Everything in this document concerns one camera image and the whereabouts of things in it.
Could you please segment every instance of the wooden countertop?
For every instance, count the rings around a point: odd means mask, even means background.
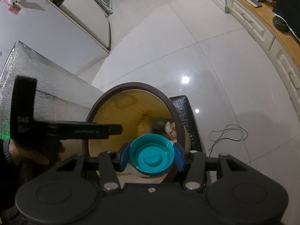
[[[276,36],[277,40],[293,59],[300,71],[300,43],[294,37],[292,32],[284,33],[275,28],[272,22],[275,14],[272,12],[273,8],[271,4],[269,2],[262,2],[262,7],[255,8],[245,0],[238,1],[252,12],[272,32],[272,34]]]

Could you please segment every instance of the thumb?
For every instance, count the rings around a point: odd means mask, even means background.
[[[31,149],[26,149],[22,151],[22,155],[25,158],[31,159],[34,162],[42,165],[47,165],[49,164],[49,160],[47,157],[43,156],[43,154],[39,153],[36,150],[31,150]]]

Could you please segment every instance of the teal plastic cap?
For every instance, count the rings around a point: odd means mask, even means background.
[[[145,134],[135,139],[129,150],[129,158],[135,168],[145,175],[166,172],[174,160],[174,147],[158,134]]]

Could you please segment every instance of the brown rim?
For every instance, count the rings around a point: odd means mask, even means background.
[[[181,146],[183,148],[185,148],[185,130],[184,130],[183,122],[182,122],[181,118],[179,117],[179,113],[177,112],[175,106],[173,105],[171,100],[167,96],[165,96],[165,94],[163,94],[161,91],[154,88],[153,86],[150,86],[150,85],[147,85],[144,83],[138,83],[138,82],[124,83],[121,85],[117,85],[114,88],[111,88],[110,90],[105,92],[91,108],[91,110],[86,118],[86,122],[93,121],[95,114],[98,112],[100,107],[104,104],[104,102],[106,102],[109,98],[111,98],[113,95],[115,95],[117,93],[127,91],[127,90],[143,90],[143,91],[147,91],[147,92],[157,96],[158,98],[160,98],[165,103],[165,105],[169,109],[171,115],[173,116],[173,120],[175,122],[176,131],[177,131],[177,141],[178,141],[178,143],[181,144]],[[90,156],[88,139],[82,141],[82,150],[83,150],[83,153],[85,156],[87,156],[87,157]],[[177,170],[176,165],[173,164],[171,166],[167,176],[164,178],[163,182],[171,182],[174,179],[177,171],[178,170]]]

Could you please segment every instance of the pink tag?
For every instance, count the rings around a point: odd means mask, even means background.
[[[13,14],[17,15],[21,11],[22,7],[20,7],[17,4],[13,4],[9,7],[9,11],[12,12]]]

